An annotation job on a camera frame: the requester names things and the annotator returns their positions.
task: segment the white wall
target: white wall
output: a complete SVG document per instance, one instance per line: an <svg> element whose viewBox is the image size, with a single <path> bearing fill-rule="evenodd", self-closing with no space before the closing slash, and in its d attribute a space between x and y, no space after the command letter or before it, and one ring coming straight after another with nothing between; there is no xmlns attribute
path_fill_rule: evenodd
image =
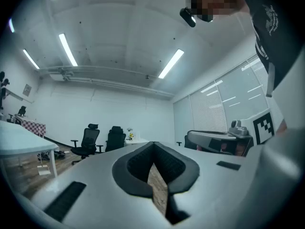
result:
<svg viewBox="0 0 305 229"><path fill-rule="evenodd" d="M1 41L0 72L5 72L5 78L8 78L10 81L7 89L12 92L2 102L4 108L2 111L4 114L3 120L9 117L8 114L16 114L21 106L26 106L26 111L28 112L39 86L40 80L38 72L29 65L25 57L22 57L22 53L10 41ZM32 87L28 97L23 95L26 84Z"/></svg>
<svg viewBox="0 0 305 229"><path fill-rule="evenodd" d="M212 82L216 78L230 71L231 69L238 66L240 63L245 61L256 54L255 52L255 34L246 37L242 42L240 42L236 47L227 53L220 61L211 66L208 70L204 71L200 76L194 79L193 82L188 84L180 92L178 92L174 98L172 98L172 103L179 101L180 99L186 97L189 94L199 90L208 83Z"/></svg>
<svg viewBox="0 0 305 229"><path fill-rule="evenodd" d="M105 90L82 83L44 80L30 113L46 124L46 137L72 146L82 140L89 123L99 124L97 144L104 145L114 125L131 127L149 141L174 143L173 104L170 101Z"/></svg>

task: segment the white table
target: white table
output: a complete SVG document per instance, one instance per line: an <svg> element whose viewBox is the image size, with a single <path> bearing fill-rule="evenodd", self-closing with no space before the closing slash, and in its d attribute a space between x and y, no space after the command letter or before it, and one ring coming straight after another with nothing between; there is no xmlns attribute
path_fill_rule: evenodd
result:
<svg viewBox="0 0 305 229"><path fill-rule="evenodd" d="M128 139L126 139L125 140L125 142L126 142L126 145L134 145L134 144L140 144L140 143L148 143L149 141L148 140L145 140L145 139L143 139L143 138L140 138L140 139L138 139L138 140L128 140Z"/></svg>
<svg viewBox="0 0 305 229"><path fill-rule="evenodd" d="M57 148L55 143L33 134L21 125L0 121L0 165L6 179L3 158L20 157L45 151L50 151L50 172L53 177L56 177L54 150Z"/></svg>

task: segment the chair base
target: chair base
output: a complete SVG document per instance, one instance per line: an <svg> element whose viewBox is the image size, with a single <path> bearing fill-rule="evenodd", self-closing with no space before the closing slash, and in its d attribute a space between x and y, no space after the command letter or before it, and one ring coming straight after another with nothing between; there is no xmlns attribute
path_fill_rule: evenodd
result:
<svg viewBox="0 0 305 229"><path fill-rule="evenodd" d="M72 165L74 165L74 163L78 163L78 162L80 162L80 161L82 161L83 159L85 159L86 158L86 156L82 156L81 157L81 160L75 160L75 161L72 161Z"/></svg>

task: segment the white ceiling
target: white ceiling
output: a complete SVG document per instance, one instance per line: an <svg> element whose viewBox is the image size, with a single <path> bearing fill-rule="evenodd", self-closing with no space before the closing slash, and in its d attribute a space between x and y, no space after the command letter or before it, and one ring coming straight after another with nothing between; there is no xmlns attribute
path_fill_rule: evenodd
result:
<svg viewBox="0 0 305 229"><path fill-rule="evenodd" d="M197 21L191 28L179 15L183 7L185 0L24 0L12 16L12 36L41 74L70 67L75 77L175 94L252 30L245 14ZM71 67L61 33L78 67ZM157 78L178 48L182 58L164 79Z"/></svg>

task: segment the framed picture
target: framed picture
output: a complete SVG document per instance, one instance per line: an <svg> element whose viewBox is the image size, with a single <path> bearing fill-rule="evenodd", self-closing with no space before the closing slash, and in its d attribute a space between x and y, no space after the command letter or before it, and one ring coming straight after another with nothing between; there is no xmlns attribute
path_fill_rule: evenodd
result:
<svg viewBox="0 0 305 229"><path fill-rule="evenodd" d="M23 95L26 95L28 97L30 95L31 89L32 89L32 87L26 84L25 88L23 90Z"/></svg>

